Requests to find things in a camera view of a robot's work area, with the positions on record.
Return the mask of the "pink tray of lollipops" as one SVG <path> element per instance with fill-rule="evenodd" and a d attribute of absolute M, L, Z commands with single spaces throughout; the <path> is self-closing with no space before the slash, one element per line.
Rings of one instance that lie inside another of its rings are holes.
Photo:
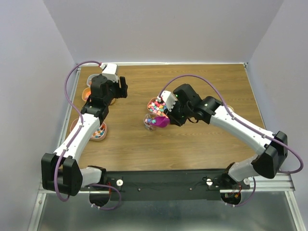
<path fill-rule="evenodd" d="M 73 120 L 73 122 L 70 125 L 69 131 L 72 132 L 73 128 L 78 123 L 78 118 Z M 102 141 L 108 132 L 107 125 L 103 122 L 101 126 L 92 134 L 90 141 Z"/>

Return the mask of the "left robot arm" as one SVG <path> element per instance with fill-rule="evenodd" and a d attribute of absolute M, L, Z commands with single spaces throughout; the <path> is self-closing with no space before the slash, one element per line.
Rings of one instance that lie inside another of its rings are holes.
<path fill-rule="evenodd" d="M 45 153 L 41 159 L 42 187 L 46 190 L 75 196 L 88 185 L 96 190 L 106 186 L 104 168 L 80 169 L 78 161 L 88 141 L 107 117 L 110 103 L 113 99 L 126 98 L 128 86 L 125 77 L 100 74 L 92 78 L 90 91 L 72 132 L 52 154 Z"/>

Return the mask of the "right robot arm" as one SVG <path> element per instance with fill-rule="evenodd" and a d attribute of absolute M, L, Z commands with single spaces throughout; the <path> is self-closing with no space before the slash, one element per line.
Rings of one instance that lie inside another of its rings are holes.
<path fill-rule="evenodd" d="M 161 99 L 166 104 L 165 113 L 172 125 L 180 127 L 194 118 L 229 132 L 255 151 L 252 157 L 231 163 L 225 169 L 220 181 L 228 189 L 248 177 L 273 179 L 287 157 L 285 133 L 279 131 L 274 134 L 236 114 L 230 114 L 222 101 L 212 96 L 201 99 L 189 84 L 182 84 L 173 92 L 163 91 Z"/>

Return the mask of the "pink tray of candies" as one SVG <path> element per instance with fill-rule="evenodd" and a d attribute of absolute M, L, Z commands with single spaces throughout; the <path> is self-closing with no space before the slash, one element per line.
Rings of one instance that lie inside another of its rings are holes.
<path fill-rule="evenodd" d="M 154 113 L 158 116 L 166 117 L 166 114 L 164 113 L 166 108 L 166 104 L 164 102 L 158 102 L 157 98 L 152 98 L 147 104 L 147 109 L 149 110 L 149 112 Z"/>

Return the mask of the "clear plastic jar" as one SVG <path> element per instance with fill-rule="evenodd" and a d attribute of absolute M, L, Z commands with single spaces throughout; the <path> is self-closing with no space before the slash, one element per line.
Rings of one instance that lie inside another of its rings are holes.
<path fill-rule="evenodd" d="M 157 115 L 153 113 L 147 113 L 145 115 L 143 119 L 143 123 L 144 123 L 145 128 L 148 131 L 154 131 L 157 129 L 157 127 L 154 126 L 154 124 L 156 123 L 156 118 L 157 118 Z"/>

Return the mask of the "magenta plastic scoop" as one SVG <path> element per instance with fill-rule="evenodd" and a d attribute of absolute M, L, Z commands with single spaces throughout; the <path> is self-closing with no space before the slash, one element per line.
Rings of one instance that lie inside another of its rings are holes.
<path fill-rule="evenodd" d="M 165 116 L 157 116 L 151 121 L 151 125 L 159 128 L 165 128 L 169 123 L 169 118 Z"/>

